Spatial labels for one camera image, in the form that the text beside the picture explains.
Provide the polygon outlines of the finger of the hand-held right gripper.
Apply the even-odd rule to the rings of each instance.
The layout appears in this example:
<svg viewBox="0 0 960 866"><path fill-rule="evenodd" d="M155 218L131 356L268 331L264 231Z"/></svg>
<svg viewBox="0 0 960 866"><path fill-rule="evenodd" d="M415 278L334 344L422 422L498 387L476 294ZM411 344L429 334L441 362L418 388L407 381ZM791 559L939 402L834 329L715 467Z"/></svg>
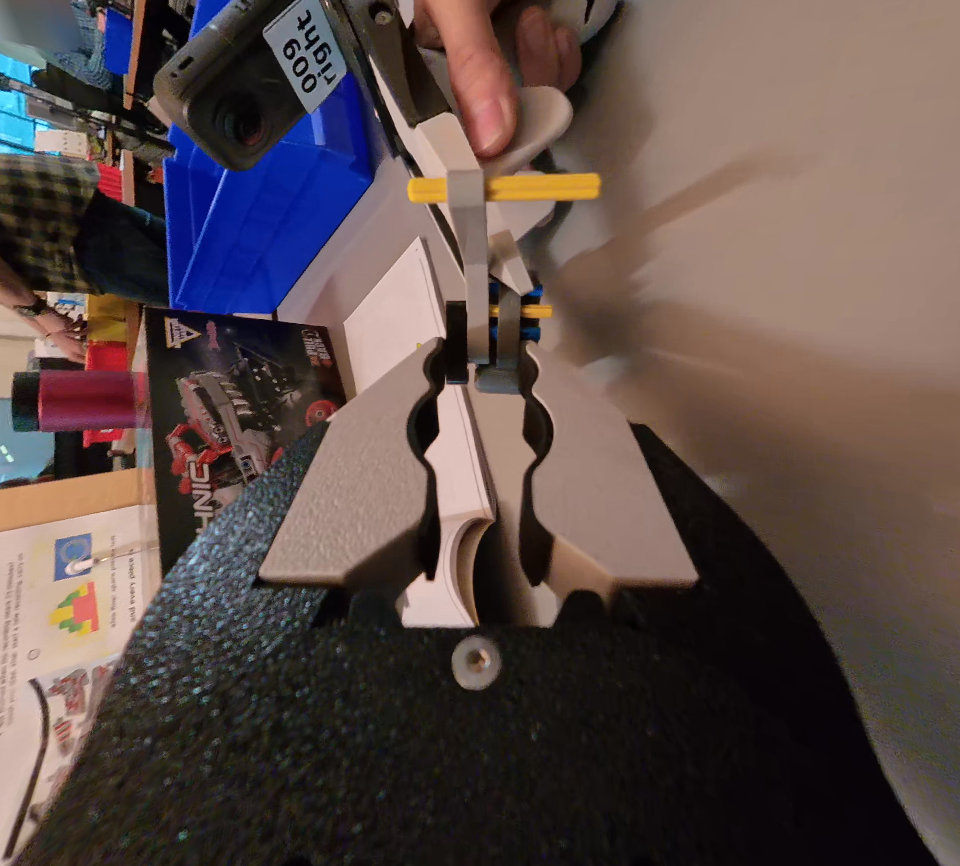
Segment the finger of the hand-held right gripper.
<svg viewBox="0 0 960 866"><path fill-rule="evenodd" d="M445 185L449 172L470 174L478 180L481 172L492 176L511 175L528 169L534 156L535 125L521 120L520 130L507 152L482 163L474 155L459 119L447 112L415 128L401 126L401 140L418 172L438 177ZM489 201L485 205L460 206L460 224L446 201L428 200L438 208L437 220L458 259L468 290L478 288L490 274L514 291L530 291L534 281L523 262L520 240L535 226L535 205L522 201Z"/></svg>

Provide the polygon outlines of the cardboard-backed instruction sheet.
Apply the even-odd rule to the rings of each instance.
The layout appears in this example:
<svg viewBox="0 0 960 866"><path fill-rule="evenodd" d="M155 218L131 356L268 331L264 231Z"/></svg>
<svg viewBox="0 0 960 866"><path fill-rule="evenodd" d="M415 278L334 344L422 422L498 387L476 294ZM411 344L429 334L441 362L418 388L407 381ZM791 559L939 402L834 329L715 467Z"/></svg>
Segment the cardboard-backed instruction sheet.
<svg viewBox="0 0 960 866"><path fill-rule="evenodd" d="M2 489L2 864L64 786L159 588L154 498L138 470Z"/></svg>

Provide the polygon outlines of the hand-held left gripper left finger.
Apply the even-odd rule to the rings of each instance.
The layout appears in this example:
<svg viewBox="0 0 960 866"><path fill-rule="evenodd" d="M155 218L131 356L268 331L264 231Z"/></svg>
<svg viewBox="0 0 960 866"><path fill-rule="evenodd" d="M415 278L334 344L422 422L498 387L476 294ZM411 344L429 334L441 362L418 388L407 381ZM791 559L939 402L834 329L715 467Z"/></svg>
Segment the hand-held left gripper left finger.
<svg viewBox="0 0 960 866"><path fill-rule="evenodd" d="M427 340L325 424L259 569L269 584L404 590L434 576L443 338Z"/></svg>

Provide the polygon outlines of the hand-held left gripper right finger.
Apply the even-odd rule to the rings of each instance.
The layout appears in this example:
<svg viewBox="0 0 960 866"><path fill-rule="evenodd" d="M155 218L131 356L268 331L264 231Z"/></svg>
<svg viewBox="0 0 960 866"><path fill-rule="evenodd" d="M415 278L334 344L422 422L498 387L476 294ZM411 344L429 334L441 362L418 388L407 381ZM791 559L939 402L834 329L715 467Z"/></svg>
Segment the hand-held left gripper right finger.
<svg viewBox="0 0 960 866"><path fill-rule="evenodd" d="M559 600L610 604L633 588L687 588L699 574L632 426L568 362L524 344L518 377L523 440L519 560Z"/></svg>

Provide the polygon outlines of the white instruction booklet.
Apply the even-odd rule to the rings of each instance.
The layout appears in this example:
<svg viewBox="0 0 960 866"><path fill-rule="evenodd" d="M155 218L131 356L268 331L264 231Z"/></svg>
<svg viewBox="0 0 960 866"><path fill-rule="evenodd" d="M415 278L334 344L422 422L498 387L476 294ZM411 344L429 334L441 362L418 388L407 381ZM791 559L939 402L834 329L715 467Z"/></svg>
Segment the white instruction booklet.
<svg viewBox="0 0 960 866"><path fill-rule="evenodd" d="M446 311L428 248L416 238L343 325L357 393L446 331ZM437 397L438 437L426 452L437 480L440 548L434 577L420 575L398 603L407 627L479 624L474 562L497 517L493 481L469 391L448 385Z"/></svg>

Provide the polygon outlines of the maroon bottle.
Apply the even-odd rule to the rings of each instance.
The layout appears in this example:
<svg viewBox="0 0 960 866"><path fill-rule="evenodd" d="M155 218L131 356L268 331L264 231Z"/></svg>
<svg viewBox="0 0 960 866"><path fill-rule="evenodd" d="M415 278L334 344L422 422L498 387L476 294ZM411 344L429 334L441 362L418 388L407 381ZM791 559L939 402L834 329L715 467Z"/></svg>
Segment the maroon bottle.
<svg viewBox="0 0 960 866"><path fill-rule="evenodd" d="M11 427L20 433L139 428L150 421L143 378L126 370L40 370L13 375Z"/></svg>

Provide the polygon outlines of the grey toy brick assembly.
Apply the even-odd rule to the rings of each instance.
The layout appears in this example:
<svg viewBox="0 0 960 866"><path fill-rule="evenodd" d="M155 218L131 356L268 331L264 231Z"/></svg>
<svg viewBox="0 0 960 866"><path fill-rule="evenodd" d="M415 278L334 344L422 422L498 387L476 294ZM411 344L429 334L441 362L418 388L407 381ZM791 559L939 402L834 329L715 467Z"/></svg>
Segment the grey toy brick assembly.
<svg viewBox="0 0 960 866"><path fill-rule="evenodd" d="M462 261L464 299L447 306L443 361L448 383L465 383L472 369L480 392L522 390L522 353L529 344L522 338L523 301L535 284L510 230L489 235L487 206L596 200L601 190L602 179L594 173L467 171L409 181L408 200L448 211Z"/></svg>

